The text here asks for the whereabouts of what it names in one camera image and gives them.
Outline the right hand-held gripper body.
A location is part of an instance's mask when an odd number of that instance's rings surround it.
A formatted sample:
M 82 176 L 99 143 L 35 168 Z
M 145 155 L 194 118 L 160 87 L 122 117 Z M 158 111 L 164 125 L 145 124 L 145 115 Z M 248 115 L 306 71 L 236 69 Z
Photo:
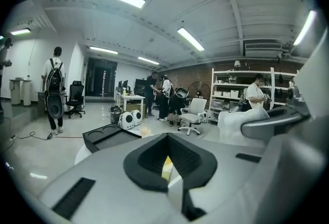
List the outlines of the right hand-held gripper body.
M 328 117 L 328 28 L 295 76 L 286 105 L 312 119 Z

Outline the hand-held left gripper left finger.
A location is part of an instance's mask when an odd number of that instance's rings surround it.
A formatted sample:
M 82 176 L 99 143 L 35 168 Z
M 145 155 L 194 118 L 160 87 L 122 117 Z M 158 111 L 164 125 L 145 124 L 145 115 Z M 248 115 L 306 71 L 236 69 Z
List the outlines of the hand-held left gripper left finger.
M 141 138 L 97 151 L 53 180 L 39 196 L 49 208 L 81 178 L 95 183 L 71 217 L 73 223 L 188 223 L 165 193 L 146 191 L 126 175 L 128 153 L 156 139 Z

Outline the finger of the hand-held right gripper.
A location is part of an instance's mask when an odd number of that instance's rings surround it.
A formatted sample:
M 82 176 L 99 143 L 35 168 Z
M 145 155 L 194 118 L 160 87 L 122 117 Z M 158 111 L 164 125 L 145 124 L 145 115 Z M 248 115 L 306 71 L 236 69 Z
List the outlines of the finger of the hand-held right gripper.
M 267 111 L 269 118 L 243 123 L 241 133 L 250 139 L 270 139 L 287 133 L 292 127 L 310 117 L 307 106 L 281 106 Z

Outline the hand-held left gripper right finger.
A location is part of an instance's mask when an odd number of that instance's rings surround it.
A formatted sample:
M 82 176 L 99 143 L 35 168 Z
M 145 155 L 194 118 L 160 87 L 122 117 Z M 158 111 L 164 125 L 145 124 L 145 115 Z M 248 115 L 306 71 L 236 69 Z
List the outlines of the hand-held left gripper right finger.
M 303 204 L 326 167 L 326 143 L 288 134 L 259 152 L 213 143 L 218 167 L 190 196 L 203 216 L 195 223 L 285 223 Z

